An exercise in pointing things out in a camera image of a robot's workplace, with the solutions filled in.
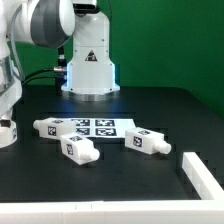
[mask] cable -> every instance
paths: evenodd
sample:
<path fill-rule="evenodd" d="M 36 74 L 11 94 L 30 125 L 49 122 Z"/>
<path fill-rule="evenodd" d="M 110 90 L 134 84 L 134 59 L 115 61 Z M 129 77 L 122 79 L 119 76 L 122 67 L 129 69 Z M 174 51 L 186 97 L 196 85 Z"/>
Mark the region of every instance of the cable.
<path fill-rule="evenodd" d="M 24 81 L 25 80 L 25 75 L 24 75 L 24 71 L 23 71 L 22 65 L 20 63 L 18 54 L 17 54 L 16 45 L 15 45 L 15 35 L 14 35 L 15 21 L 16 21 L 16 18 L 17 18 L 18 14 L 21 10 L 22 10 L 22 5 L 20 5 L 16 9 L 16 11 L 15 11 L 13 17 L 12 17 L 12 22 L 11 22 L 11 27 L 10 27 L 10 40 L 11 40 L 11 44 L 12 44 L 12 52 L 13 52 L 13 55 L 15 57 L 16 65 L 18 67 L 19 74 L 20 74 L 20 75 L 17 75 L 15 72 L 13 72 L 13 75 L 17 79 L 19 79 L 20 81 Z"/>
<path fill-rule="evenodd" d="M 37 71 L 32 72 L 32 73 L 30 73 L 29 75 L 27 75 L 25 80 L 30 79 L 30 78 L 32 78 L 32 77 L 34 77 L 34 76 L 36 76 L 36 75 L 41 74 L 41 73 L 45 73 L 45 72 L 53 72 L 53 71 L 54 71 L 53 68 L 44 68 L 44 69 L 40 69 L 40 70 L 37 70 Z"/>
<path fill-rule="evenodd" d="M 34 78 L 30 78 L 26 81 L 23 82 L 23 86 L 27 85 L 29 82 L 32 82 L 34 80 L 38 80 L 38 79 L 62 79 L 61 76 L 41 76 L 41 77 L 34 77 Z"/>
<path fill-rule="evenodd" d="M 58 66 L 66 67 L 67 61 L 65 58 L 64 47 L 61 46 L 58 48 Z"/>

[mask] white block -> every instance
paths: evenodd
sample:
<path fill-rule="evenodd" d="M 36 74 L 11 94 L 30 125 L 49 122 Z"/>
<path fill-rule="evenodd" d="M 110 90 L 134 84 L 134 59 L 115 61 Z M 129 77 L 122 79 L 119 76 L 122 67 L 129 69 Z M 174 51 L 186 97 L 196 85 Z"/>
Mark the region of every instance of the white block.
<path fill-rule="evenodd" d="M 184 153 L 182 168 L 202 200 L 224 200 L 224 191 L 196 153 Z"/>
<path fill-rule="evenodd" d="M 33 127 L 39 130 L 39 135 L 42 138 L 60 140 L 61 135 L 75 132 L 76 123 L 71 120 L 48 118 L 34 121 Z"/>
<path fill-rule="evenodd" d="M 171 145 L 164 141 L 164 134 L 139 127 L 126 130 L 125 146 L 147 154 L 171 151 Z"/>
<path fill-rule="evenodd" d="M 62 135 L 60 139 L 62 153 L 79 165 L 99 159 L 100 153 L 91 140 L 75 132 Z"/>
<path fill-rule="evenodd" d="M 11 121 L 11 126 L 1 127 L 0 126 L 0 148 L 11 145 L 17 140 L 17 129 L 16 123 Z"/>

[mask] green backdrop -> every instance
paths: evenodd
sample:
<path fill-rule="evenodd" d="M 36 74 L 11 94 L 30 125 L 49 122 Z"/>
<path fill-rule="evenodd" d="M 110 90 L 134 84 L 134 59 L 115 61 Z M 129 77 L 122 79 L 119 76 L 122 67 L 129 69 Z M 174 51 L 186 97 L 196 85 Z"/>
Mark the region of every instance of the green backdrop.
<path fill-rule="evenodd" d="M 107 0 L 98 3 L 110 16 Z M 110 57 L 119 65 L 120 85 L 184 88 L 224 118 L 224 1 L 111 0 L 111 5 Z M 56 50 L 17 46 L 27 74 L 56 63 Z M 71 59 L 71 40 L 65 52 Z"/>

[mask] warning label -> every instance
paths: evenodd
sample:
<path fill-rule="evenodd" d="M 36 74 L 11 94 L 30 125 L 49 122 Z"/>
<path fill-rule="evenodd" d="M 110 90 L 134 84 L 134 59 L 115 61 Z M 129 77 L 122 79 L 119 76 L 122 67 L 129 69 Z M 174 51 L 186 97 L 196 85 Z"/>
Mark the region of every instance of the warning label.
<path fill-rule="evenodd" d="M 96 55 L 94 54 L 93 50 L 89 52 L 86 61 L 97 61 Z"/>

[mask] black table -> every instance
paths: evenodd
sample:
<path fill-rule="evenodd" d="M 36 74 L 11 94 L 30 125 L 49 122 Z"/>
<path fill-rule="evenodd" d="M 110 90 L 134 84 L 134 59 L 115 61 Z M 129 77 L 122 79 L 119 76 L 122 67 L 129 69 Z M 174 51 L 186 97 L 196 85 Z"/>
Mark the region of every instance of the black table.
<path fill-rule="evenodd" d="M 199 199 L 181 169 L 191 151 L 223 183 L 224 122 L 185 90 L 122 87 L 118 98 L 80 102 L 56 96 L 53 86 L 27 86 L 14 109 L 18 141 L 0 150 L 0 202 Z M 147 155 L 124 139 L 92 138 L 100 159 L 79 166 L 33 129 L 48 117 L 133 118 L 164 133 L 172 152 Z"/>

